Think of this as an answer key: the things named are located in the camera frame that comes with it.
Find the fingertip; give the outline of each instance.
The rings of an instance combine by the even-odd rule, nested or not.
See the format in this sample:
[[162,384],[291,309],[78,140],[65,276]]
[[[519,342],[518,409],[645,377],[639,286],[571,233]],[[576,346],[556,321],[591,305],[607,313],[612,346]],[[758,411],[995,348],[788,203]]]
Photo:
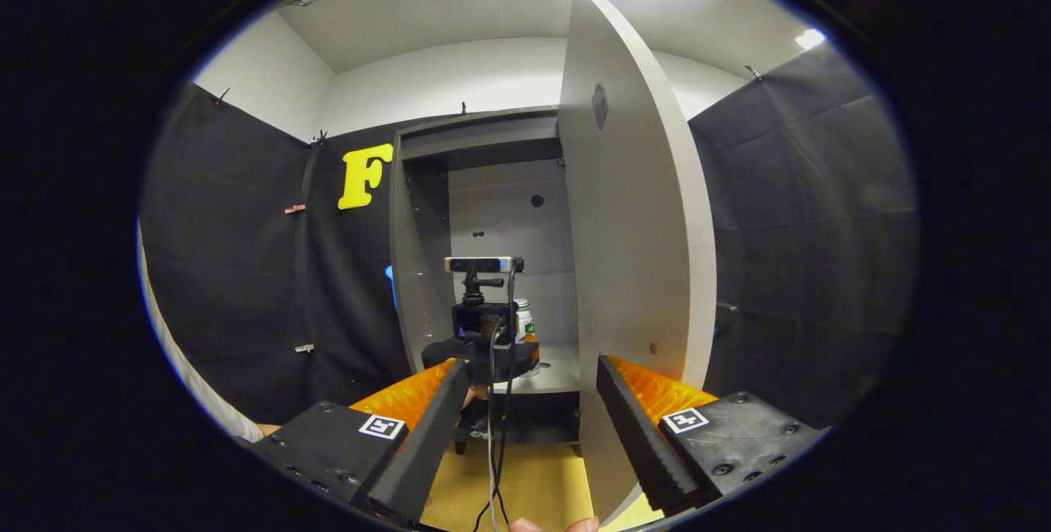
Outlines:
[[519,517],[518,519],[511,521],[511,524],[508,525],[508,529],[510,529],[511,532],[543,532],[540,530],[539,526],[533,524],[533,521],[530,521],[524,517]]
[[565,529],[565,532],[598,532],[599,520],[597,517],[588,517],[575,523]]

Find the floor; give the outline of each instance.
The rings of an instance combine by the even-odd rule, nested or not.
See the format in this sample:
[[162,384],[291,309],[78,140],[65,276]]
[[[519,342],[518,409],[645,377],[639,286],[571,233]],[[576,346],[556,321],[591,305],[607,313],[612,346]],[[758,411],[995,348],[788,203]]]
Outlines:
[[[488,489],[486,445],[468,444],[467,451],[458,456],[450,443],[420,520],[442,530],[469,532],[486,503]],[[568,525],[593,516],[584,463],[569,446],[508,446],[500,493],[510,519],[524,516],[544,532],[562,532]],[[602,531],[619,532],[661,516],[661,512],[650,509],[642,495]],[[498,506],[496,520],[500,532],[504,532]],[[487,512],[478,529],[489,532],[491,528]]]

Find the open cabinet door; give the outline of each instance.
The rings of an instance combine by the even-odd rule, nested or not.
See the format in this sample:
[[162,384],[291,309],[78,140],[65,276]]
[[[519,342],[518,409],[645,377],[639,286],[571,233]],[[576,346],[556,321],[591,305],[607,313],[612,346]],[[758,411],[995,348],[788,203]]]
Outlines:
[[580,336],[580,443],[603,525],[640,493],[595,389],[612,353],[701,387],[716,255],[700,159],[667,76],[607,0],[573,0],[558,112]]

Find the ceiling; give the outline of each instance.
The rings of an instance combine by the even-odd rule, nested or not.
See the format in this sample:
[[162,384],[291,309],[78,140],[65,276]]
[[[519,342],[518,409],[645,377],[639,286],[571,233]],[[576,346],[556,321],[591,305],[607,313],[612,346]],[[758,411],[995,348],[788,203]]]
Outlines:
[[[655,50],[750,78],[801,52],[808,25],[772,0],[610,0]],[[318,0],[280,15],[335,73],[426,47],[565,37],[571,0]]]

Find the white sleeve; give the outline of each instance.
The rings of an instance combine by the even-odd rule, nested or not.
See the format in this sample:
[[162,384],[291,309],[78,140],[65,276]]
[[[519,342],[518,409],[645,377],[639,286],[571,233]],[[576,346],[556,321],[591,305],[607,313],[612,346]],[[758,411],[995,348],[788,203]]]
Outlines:
[[193,395],[198,404],[227,433],[244,437],[248,442],[263,439],[263,431],[260,430],[259,426],[247,416],[241,415],[241,412],[234,409],[229,403],[223,401],[223,397],[217,394],[208,386],[208,383],[197,373],[197,370],[190,366],[189,361],[186,360],[182,350],[176,345],[176,341],[171,339],[171,332],[161,316],[161,308],[157,306],[157,300],[153,298],[153,288],[149,285],[149,278],[146,273],[146,252],[142,248],[142,228],[138,226],[138,223],[137,228],[139,231],[137,238],[137,246],[139,248],[139,281],[142,282],[143,301],[146,303],[146,311],[149,313],[150,323],[153,323],[153,331],[157,333],[158,342],[161,344],[161,348],[164,349],[165,355],[168,356],[168,362],[171,363],[171,367],[179,375],[179,380],[183,382],[183,385],[190,391],[190,394]]

